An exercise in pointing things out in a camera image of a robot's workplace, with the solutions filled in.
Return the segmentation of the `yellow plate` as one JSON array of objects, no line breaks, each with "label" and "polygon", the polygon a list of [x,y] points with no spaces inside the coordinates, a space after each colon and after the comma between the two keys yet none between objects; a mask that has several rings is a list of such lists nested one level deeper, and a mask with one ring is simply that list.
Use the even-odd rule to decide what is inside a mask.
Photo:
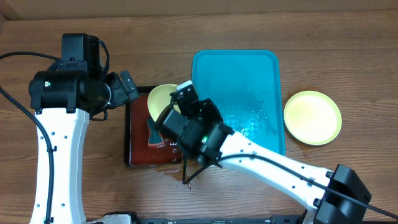
[{"label": "yellow plate", "polygon": [[342,127],[337,104],[318,91],[301,91],[285,104],[284,123],[289,133],[302,143],[321,146],[333,141]]},{"label": "yellow plate", "polygon": [[163,84],[150,91],[147,106],[151,118],[156,121],[161,112],[170,105],[170,94],[177,90],[177,84]]}]

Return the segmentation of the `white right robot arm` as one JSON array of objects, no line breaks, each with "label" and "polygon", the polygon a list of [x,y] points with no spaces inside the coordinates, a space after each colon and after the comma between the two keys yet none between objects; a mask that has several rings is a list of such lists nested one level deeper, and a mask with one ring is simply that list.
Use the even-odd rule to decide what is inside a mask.
[{"label": "white right robot arm", "polygon": [[280,190],[305,207],[303,223],[362,223],[371,194],[353,169],[306,165],[252,142],[224,124],[211,100],[199,100],[191,81],[170,97],[156,125],[185,156],[245,172]]}]

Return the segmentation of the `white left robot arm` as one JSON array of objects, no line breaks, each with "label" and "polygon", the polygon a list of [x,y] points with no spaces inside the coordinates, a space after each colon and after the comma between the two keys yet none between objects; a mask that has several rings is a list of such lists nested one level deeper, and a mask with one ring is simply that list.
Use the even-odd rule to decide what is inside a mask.
[{"label": "white left robot arm", "polygon": [[105,44],[88,34],[63,34],[54,68],[29,83],[38,135],[31,223],[86,223],[82,201],[83,146],[95,115],[130,103],[139,92],[129,74],[100,62]]}]

